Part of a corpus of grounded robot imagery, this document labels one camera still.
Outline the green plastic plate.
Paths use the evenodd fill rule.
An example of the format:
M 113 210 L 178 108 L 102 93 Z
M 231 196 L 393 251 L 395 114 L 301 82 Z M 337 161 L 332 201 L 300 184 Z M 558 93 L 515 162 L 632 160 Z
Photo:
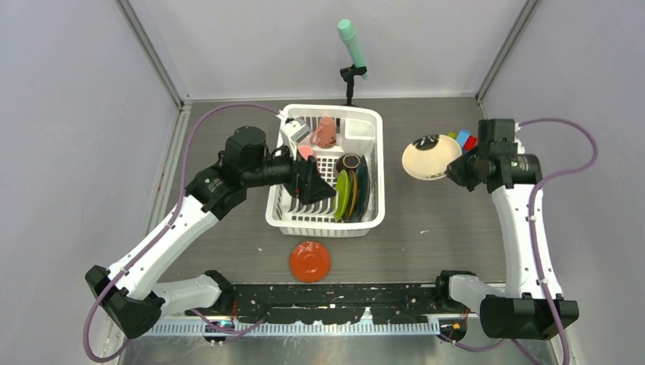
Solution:
M 345 212 L 348 209 L 351 190 L 350 178 L 346 170 L 339 173 L 336 180 L 335 190 L 335 212 L 333 217 L 336 221 L 342 221 L 345 216 Z

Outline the brown ceramic bowl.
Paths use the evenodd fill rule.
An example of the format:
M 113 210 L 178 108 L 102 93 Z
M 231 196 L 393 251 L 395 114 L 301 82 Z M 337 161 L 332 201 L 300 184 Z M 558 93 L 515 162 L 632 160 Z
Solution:
M 335 175 L 342 171 L 355 171 L 361 165 L 361 157 L 357 154 L 344 154 L 335 162 Z

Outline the yellow patterned plate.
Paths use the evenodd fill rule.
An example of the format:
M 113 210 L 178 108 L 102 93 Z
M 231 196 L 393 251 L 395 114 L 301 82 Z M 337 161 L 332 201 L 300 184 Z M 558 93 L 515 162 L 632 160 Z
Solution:
M 352 214 L 354 213 L 357 205 L 357 199 L 358 199 L 358 181 L 357 181 L 357 174 L 355 171 L 351 170 L 348 174 L 350 183 L 351 183 L 351 191 L 349 194 L 349 201 L 348 201 L 348 207 L 345 212 L 345 220 L 350 221 L 350 218 Z

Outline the pink mug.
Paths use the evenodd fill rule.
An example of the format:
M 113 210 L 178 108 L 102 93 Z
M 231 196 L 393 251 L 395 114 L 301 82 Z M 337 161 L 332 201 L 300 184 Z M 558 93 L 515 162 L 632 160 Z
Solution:
M 319 120 L 317 128 L 310 135 L 310 143 L 319 148 L 336 146 L 336 122 L 332 117 L 325 116 Z

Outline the teal square plate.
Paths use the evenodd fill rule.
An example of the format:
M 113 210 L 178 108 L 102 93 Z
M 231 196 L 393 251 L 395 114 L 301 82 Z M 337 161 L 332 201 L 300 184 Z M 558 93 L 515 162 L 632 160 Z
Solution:
M 357 223 L 361 222 L 363 216 L 367 211 L 367 206 L 369 204 L 370 197 L 370 176 L 369 170 L 367 167 L 367 159 L 365 156 L 362 156 L 360 159 L 360 164 L 357 168 L 357 205 L 354 213 L 351 216 L 350 222 Z

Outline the white patterned bowl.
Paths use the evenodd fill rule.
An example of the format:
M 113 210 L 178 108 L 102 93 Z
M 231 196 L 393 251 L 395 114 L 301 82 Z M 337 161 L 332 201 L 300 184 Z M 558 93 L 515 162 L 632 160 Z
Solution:
M 447 135 L 425 135 L 409 144 L 402 154 L 402 167 L 422 181 L 442 179 L 450 163 L 462 156 L 459 143 Z

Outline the cream pink cup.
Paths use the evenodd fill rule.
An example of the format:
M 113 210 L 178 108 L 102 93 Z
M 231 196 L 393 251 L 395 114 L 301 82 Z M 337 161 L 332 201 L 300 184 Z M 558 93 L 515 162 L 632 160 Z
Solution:
M 309 160 L 310 157 L 316 158 L 313 148 L 309 145 L 301 145 L 297 148 L 297 151 L 304 160 Z

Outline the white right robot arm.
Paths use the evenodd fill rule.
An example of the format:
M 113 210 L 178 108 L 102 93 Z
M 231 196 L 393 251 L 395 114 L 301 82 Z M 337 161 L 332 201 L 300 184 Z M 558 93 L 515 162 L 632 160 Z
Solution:
M 580 315 L 564 299 L 551 264 L 542 218 L 542 168 L 516 140 L 512 119 L 483 119 L 478 144 L 447 167 L 447 175 L 469 191 L 485 185 L 500 221 L 506 262 L 504 289 L 471 271 L 443 270 L 434 302 L 444 312 L 470 309 L 489 338 L 549 340 Z

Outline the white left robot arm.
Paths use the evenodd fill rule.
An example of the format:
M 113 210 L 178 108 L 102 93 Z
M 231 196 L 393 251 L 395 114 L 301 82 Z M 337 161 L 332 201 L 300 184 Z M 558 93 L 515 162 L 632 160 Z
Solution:
M 234 287 L 215 270 L 184 281 L 159 279 L 190 244 L 246 201 L 248 189 L 261 186 L 283 186 L 304 205 L 336 195 L 312 157 L 296 157 L 286 145 L 270 152 L 263 130 L 238 128 L 218 162 L 195 175 L 171 212 L 132 251 L 86 273 L 100 306 L 128 339 L 166 316 L 191 309 L 223 315 L 232 308 Z

